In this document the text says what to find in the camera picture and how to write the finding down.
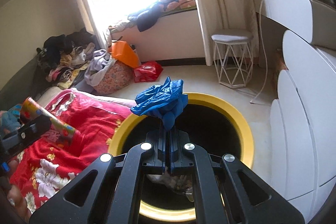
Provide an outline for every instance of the white cable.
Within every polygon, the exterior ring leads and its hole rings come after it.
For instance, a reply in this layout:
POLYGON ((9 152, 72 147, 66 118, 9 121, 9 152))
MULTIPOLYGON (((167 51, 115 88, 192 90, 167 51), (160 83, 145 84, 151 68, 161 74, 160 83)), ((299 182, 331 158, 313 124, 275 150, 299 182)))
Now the white cable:
POLYGON ((267 56, 266 56, 266 51, 265 51, 265 45, 264 45, 264 40, 263 40, 263 32, 261 30, 261 8, 263 7, 263 3, 264 0, 261 0, 260 2, 260 7, 259 7, 259 32, 260 32, 260 38, 261 38, 261 45, 262 45, 262 49, 264 51, 264 55, 265 55, 265 62, 266 62, 266 74, 265 74, 265 80, 264 80, 264 84, 261 88, 261 90, 258 92, 258 94, 250 101, 250 104, 255 104, 253 101, 262 93, 265 85, 266 85, 266 81, 267 81, 267 74, 268 74, 268 65, 267 65, 267 56))

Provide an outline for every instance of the pile of clothes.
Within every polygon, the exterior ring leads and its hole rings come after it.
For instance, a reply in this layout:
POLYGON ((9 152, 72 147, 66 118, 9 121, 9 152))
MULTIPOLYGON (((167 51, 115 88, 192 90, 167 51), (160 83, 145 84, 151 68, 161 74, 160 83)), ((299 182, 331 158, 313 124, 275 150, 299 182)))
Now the pile of clothes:
POLYGON ((63 90, 82 81, 96 50, 93 41, 95 37, 84 30, 48 38, 42 49, 36 49, 46 80, 63 90))
POLYGON ((143 32, 154 26, 159 17, 196 8, 195 0, 158 0, 149 7, 109 26, 109 30, 113 34, 137 26, 139 32, 143 32))

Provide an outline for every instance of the navy blue garment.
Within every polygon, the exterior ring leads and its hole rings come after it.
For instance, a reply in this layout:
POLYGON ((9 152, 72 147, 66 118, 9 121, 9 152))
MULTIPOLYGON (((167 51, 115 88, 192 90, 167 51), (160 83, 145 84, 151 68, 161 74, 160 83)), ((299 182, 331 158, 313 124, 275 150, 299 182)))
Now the navy blue garment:
POLYGON ((135 98, 137 105, 131 111, 138 116, 158 117, 165 129, 170 130, 188 104, 188 95, 182 94, 182 90, 183 80, 171 81, 167 77, 163 85, 153 85, 139 93, 135 98))

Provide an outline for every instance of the red plastic bag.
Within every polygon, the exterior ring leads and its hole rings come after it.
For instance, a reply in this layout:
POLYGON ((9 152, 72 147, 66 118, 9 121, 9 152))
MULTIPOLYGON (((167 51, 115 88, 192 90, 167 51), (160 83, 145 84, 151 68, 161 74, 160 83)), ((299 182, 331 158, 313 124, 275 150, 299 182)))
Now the red plastic bag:
POLYGON ((162 71, 163 68, 159 63, 148 61, 133 70, 135 76, 134 82, 153 82, 160 76, 162 71))

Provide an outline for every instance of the fingernail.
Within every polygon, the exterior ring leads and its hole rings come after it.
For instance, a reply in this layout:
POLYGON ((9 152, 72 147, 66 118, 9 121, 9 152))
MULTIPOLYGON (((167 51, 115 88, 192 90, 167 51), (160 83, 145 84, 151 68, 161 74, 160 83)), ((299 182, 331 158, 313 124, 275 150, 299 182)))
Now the fingernail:
POLYGON ((13 207, 15 207, 14 199, 9 198, 8 201, 9 201, 9 203, 10 203, 13 207))

